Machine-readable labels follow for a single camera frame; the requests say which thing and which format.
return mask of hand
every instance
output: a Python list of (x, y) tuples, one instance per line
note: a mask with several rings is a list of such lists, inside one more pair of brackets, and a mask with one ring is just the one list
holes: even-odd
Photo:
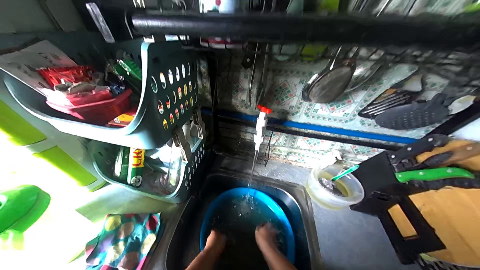
[(276, 234), (278, 232), (273, 228), (271, 223), (266, 223), (257, 226), (255, 230), (255, 240), (257, 241), (258, 248), (264, 252), (265, 249), (278, 250), (276, 242)]
[(207, 238), (204, 251), (212, 252), (215, 255), (222, 254), (227, 244), (227, 237), (216, 230), (212, 230)]

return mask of stainless steel sink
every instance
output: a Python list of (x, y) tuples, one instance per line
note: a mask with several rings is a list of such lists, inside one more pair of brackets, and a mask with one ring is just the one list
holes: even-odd
[[(247, 187), (249, 175), (219, 170), (204, 180), (198, 194), (162, 213), (164, 231), (149, 259), (147, 270), (183, 270), (200, 252), (200, 227), (210, 203), (222, 192)], [(287, 215), (295, 236), (298, 270), (321, 269), (322, 260), (310, 197), (298, 184), (254, 177), (251, 188), (268, 194)]]

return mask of plastic basket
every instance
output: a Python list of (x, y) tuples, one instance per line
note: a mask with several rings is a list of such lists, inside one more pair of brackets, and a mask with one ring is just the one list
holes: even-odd
[(153, 149), (164, 145), (193, 115), (197, 106), (197, 54), (180, 42), (147, 43), (142, 39), (107, 44), (98, 33), (44, 33), (2, 35), (0, 45), (11, 48), (39, 37), (50, 41), (79, 65), (103, 70), (106, 59), (121, 52), (142, 67), (142, 92), (138, 110), (122, 128), (80, 122), (51, 108), (46, 99), (13, 76), (0, 72), (14, 99), (34, 116), (58, 130), (116, 145)]
[(60, 106), (54, 103), (46, 103), (61, 112), (72, 115), (78, 119), (82, 119), (87, 123), (96, 125), (106, 125), (110, 120), (126, 112), (130, 108), (131, 89), (125, 90), (123, 93), (109, 100), (79, 105), (79, 106)]
[(169, 195), (156, 193), (148, 188), (143, 187), (142, 185), (139, 187), (134, 187), (127, 183), (114, 180), (115, 177), (113, 176), (113, 171), (115, 166), (115, 158), (120, 146), (104, 142), (91, 141), (88, 145), (88, 149), (92, 156), (93, 167), (100, 177), (102, 177), (105, 181), (111, 184), (118, 184), (123, 188), (132, 190), (133, 192), (142, 194), (144, 196), (170, 203), (180, 203), (185, 201), (190, 196), (192, 191), (192, 182), (198, 181), (198, 179), (202, 177), (202, 171), (208, 169), (206, 166), (208, 163), (204, 164), (205, 162), (202, 162), (202, 164), (200, 164), (201, 161), (203, 161), (204, 156), (206, 156), (204, 143), (205, 139), (199, 139), (195, 145), (191, 147), (192, 157), (190, 158), (189, 162), (182, 162), (180, 182), (177, 185), (176, 190)]

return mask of white faucet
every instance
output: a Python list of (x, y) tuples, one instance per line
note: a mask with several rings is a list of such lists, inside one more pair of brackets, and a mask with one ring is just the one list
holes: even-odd
[(266, 115), (268, 113), (271, 113), (272, 109), (269, 109), (262, 105), (258, 105), (257, 108), (260, 110), (260, 114), (257, 118), (257, 127), (255, 128), (257, 130), (257, 133), (253, 136), (253, 141), (255, 142), (255, 150), (259, 151), (260, 144), (262, 144), (262, 142), (264, 141), (264, 132), (268, 121)]

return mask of polka dot cloth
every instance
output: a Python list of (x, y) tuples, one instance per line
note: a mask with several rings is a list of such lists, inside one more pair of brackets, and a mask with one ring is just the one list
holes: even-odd
[(87, 270), (141, 270), (156, 242), (160, 214), (110, 214), (102, 231), (86, 244)]

